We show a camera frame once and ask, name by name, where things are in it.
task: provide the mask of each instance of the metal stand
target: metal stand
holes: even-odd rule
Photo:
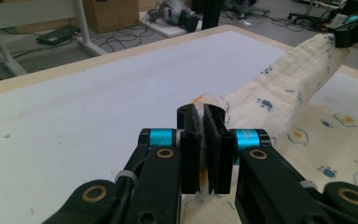
[[[269,9],[262,8],[262,7],[254,7],[254,6],[243,7],[242,10],[243,10],[243,13],[244,13],[244,14],[249,14],[249,13],[251,13],[252,11],[258,11],[258,12],[262,12],[263,15],[267,15],[267,13],[270,12]]]
[[[90,41],[86,16],[81,0],[34,0],[16,3],[0,3],[0,29],[73,17],[78,18],[81,28],[82,38],[78,38],[79,44],[96,56],[106,54],[106,51],[98,48]],[[11,56],[1,34],[0,50],[3,54],[5,65],[15,77],[27,74]]]
[[[221,5],[221,0],[210,0],[205,2],[202,30],[216,27],[219,24]]]
[[[310,5],[308,6],[305,14],[289,13],[289,16],[287,17],[287,19],[291,20],[293,17],[296,17],[294,19],[294,23],[297,23],[297,21],[301,21],[301,20],[311,21],[316,24],[322,23],[321,18],[310,16],[310,10],[312,9],[314,3],[315,3],[315,0],[310,1]]]

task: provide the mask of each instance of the gray floor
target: gray floor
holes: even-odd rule
[[[317,35],[317,32],[309,31],[299,26],[288,25],[287,23],[272,22],[272,19],[286,19],[290,12],[305,13],[308,5],[289,0],[262,0],[256,3],[258,7],[268,8],[269,18],[263,17],[261,13],[255,13],[246,17],[247,25],[239,23],[238,20],[232,20],[231,13],[221,13],[220,23],[236,25],[245,30],[254,32],[259,35],[277,40],[289,46],[295,47],[303,41]],[[326,15],[329,12],[326,7],[314,7],[311,15]],[[36,43],[37,34],[31,35],[11,35],[5,33],[6,38],[14,39],[9,42],[9,49],[13,55],[21,55],[18,62],[23,65],[29,73],[55,67],[67,63],[81,61],[91,57],[82,50],[73,40],[54,49],[46,49],[47,46]],[[119,51],[128,48],[134,48],[143,44],[156,42],[165,39],[164,36],[146,29],[144,26],[136,26],[119,31],[109,32],[106,34],[95,34],[91,31],[91,40],[108,52]],[[351,48],[351,54],[345,65],[358,69],[358,49]],[[7,69],[0,64],[0,78],[11,77]]]

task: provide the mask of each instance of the blue ring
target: blue ring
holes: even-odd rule
[[[351,16],[346,19],[347,22],[356,21],[358,19],[358,16]]]
[[[172,147],[172,129],[152,129],[149,139],[149,149],[151,147]]]
[[[260,138],[258,137],[258,133],[255,129],[235,129],[234,131],[237,135],[238,143],[237,159],[235,160],[235,164],[239,165],[241,153],[247,147],[260,147]]]

